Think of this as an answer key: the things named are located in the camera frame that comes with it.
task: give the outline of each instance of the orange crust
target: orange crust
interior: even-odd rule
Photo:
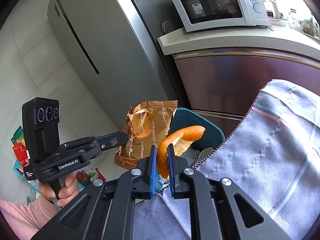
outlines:
[[[205,128],[200,125],[186,127],[169,135],[166,139],[162,141],[162,143],[160,143],[157,151],[157,169],[164,179],[169,178],[167,150],[169,144],[176,144],[179,139],[185,141],[199,140],[202,137],[204,131]]]

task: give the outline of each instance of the microwave oven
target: microwave oven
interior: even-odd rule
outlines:
[[[269,26],[263,0],[172,0],[187,32],[225,26]]]

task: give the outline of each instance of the gray cloth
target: gray cloth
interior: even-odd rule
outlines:
[[[197,170],[231,178],[293,239],[320,213],[320,98],[284,80],[263,88],[233,135]],[[170,189],[136,205],[133,239],[190,239],[188,200]]]

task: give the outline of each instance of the handle grip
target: handle grip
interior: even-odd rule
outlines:
[[[60,178],[59,179],[54,179],[50,182],[48,182],[48,185],[53,189],[55,195],[56,195],[56,198],[57,200],[59,200],[59,191],[60,189],[62,189],[62,185],[60,184]]]

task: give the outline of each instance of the human hand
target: human hand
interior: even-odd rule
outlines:
[[[64,178],[64,183],[65,186],[59,191],[60,199],[57,202],[59,207],[64,207],[79,194],[78,181],[73,173],[69,173]],[[39,189],[41,194],[48,200],[56,197],[53,189],[48,184],[39,183]]]

